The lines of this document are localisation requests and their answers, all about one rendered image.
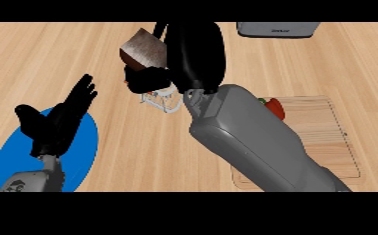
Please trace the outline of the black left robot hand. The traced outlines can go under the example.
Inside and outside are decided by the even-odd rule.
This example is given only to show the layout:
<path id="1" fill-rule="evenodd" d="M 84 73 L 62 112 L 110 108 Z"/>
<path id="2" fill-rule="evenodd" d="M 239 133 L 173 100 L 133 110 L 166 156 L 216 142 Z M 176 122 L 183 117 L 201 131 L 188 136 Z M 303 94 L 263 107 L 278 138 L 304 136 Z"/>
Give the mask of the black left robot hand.
<path id="1" fill-rule="evenodd" d="M 30 155 L 62 156 L 73 144 L 81 119 L 98 96 L 93 77 L 84 74 L 71 89 L 64 102 L 58 103 L 48 115 L 30 105 L 19 104 L 15 114 L 21 123 L 21 132 L 33 139 Z"/>

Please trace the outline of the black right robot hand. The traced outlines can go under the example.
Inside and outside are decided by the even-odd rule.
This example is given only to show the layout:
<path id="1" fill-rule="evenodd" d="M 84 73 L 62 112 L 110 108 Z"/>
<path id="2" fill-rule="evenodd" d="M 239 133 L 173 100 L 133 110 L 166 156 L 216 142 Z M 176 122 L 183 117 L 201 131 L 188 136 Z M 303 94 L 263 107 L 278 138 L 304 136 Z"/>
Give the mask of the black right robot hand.
<path id="1" fill-rule="evenodd" d="M 167 67 L 135 71 L 126 64 L 126 83 L 142 94 L 176 85 L 179 93 L 217 92 L 226 73 L 220 27 L 214 22 L 158 22 L 151 33 L 167 45 Z"/>

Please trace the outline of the brown cupcake with pale frosting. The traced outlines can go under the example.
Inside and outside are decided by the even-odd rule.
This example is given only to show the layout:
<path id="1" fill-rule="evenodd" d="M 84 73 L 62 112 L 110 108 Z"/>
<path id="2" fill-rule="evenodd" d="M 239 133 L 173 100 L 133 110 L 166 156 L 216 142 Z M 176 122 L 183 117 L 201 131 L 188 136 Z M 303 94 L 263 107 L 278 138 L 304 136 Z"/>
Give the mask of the brown cupcake with pale frosting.
<path id="1" fill-rule="evenodd" d="M 120 57 L 127 66 L 141 71 L 149 67 L 167 67 L 167 45 L 141 28 L 120 47 Z"/>

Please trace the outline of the pale wooden cutting board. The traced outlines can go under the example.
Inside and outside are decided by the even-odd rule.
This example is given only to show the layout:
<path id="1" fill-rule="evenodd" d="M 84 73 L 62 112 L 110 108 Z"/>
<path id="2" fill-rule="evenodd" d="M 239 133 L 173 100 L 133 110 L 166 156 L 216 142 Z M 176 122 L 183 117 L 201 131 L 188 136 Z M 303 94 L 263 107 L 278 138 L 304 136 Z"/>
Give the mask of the pale wooden cutting board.
<path id="1" fill-rule="evenodd" d="M 306 153 L 327 167 L 349 187 L 365 181 L 347 130 L 335 105 L 327 96 L 279 97 L 284 122 L 297 133 Z"/>

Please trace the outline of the blue oval placemat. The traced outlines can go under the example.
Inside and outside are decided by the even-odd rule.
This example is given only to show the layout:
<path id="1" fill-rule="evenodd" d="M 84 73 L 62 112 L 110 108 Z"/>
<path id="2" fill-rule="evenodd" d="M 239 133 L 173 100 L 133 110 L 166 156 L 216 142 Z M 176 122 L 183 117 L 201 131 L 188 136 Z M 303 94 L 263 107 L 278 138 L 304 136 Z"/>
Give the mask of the blue oval placemat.
<path id="1" fill-rule="evenodd" d="M 98 125 L 89 113 L 84 114 L 74 141 L 59 157 L 65 173 L 64 192 L 74 192 L 89 174 L 98 152 Z M 30 155 L 33 139 L 17 128 L 0 148 L 0 188 L 17 172 L 43 169 L 43 162 Z"/>

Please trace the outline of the grey appliance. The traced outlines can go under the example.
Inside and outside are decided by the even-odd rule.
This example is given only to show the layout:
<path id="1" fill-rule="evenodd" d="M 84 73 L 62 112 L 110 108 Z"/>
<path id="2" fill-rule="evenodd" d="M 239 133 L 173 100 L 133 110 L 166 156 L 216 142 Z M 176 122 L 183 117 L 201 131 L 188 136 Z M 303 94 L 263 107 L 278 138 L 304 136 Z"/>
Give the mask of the grey appliance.
<path id="1" fill-rule="evenodd" d="M 238 22 L 241 36 L 254 38 L 309 38 L 319 22 Z"/>

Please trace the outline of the red bell pepper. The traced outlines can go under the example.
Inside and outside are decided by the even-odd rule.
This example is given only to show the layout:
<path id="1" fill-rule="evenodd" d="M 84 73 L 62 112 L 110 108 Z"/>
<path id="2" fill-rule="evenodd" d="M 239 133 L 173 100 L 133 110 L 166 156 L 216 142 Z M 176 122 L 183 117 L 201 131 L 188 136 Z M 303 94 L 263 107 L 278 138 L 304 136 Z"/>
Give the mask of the red bell pepper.
<path id="1" fill-rule="evenodd" d="M 260 98 L 259 101 L 266 106 L 266 108 L 270 110 L 270 112 L 276 115 L 276 117 L 284 120 L 285 119 L 285 111 L 282 104 L 276 98 L 272 98 L 270 100 L 266 100 L 265 98 Z"/>

